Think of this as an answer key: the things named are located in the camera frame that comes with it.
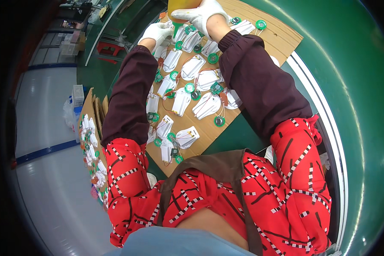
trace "hand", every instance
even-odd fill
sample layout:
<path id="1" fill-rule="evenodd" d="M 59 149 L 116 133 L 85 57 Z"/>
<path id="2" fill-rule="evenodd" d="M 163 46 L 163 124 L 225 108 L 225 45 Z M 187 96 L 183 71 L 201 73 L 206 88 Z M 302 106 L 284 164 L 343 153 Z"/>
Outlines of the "hand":
<path id="1" fill-rule="evenodd" d="M 173 29 L 165 28 L 164 23 L 153 23 L 145 30 L 138 45 L 143 45 L 151 52 L 154 52 L 155 49 L 164 42 L 165 38 L 172 33 Z"/>
<path id="2" fill-rule="evenodd" d="M 222 6 L 216 0 L 202 0 L 199 8 L 195 9 L 179 9 L 171 13 L 171 16 L 181 20 L 189 20 L 200 32 L 205 34 L 209 40 L 214 40 L 208 30 L 212 29 L 212 25 L 208 23 L 211 16 L 215 14 L 219 17 L 223 16 L 223 25 L 228 25 L 228 15 L 223 10 Z"/>

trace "white plastic basket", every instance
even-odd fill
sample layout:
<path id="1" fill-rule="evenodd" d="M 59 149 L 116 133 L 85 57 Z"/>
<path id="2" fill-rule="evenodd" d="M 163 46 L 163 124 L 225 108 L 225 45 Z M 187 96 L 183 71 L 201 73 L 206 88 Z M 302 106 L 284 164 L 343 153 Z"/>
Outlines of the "white plastic basket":
<path id="1" fill-rule="evenodd" d="M 84 88 L 82 84 L 76 84 L 72 87 L 72 105 L 73 107 L 82 106 L 84 104 Z"/>

